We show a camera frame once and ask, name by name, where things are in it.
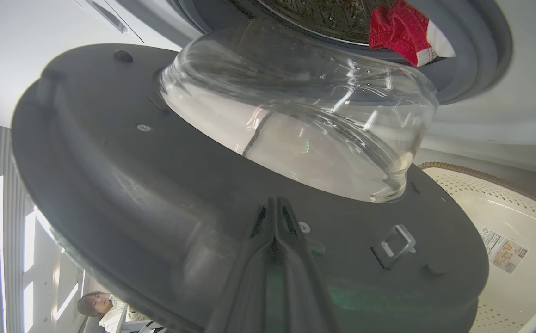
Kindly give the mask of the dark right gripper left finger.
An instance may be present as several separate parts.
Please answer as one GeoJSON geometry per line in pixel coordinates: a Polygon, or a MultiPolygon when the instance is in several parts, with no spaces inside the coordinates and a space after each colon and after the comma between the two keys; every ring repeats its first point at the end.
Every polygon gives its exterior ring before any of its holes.
{"type": "Polygon", "coordinates": [[[266,268],[276,236],[275,200],[268,198],[244,233],[207,333],[263,333],[266,322],[266,268]]]}

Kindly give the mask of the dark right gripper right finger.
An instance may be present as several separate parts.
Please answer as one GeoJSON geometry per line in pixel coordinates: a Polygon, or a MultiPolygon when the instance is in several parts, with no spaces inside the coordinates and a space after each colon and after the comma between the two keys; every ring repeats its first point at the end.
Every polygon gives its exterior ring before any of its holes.
{"type": "Polygon", "coordinates": [[[327,288],[285,198],[277,198],[277,244],[284,255],[285,322],[288,333],[339,333],[327,288]]]}

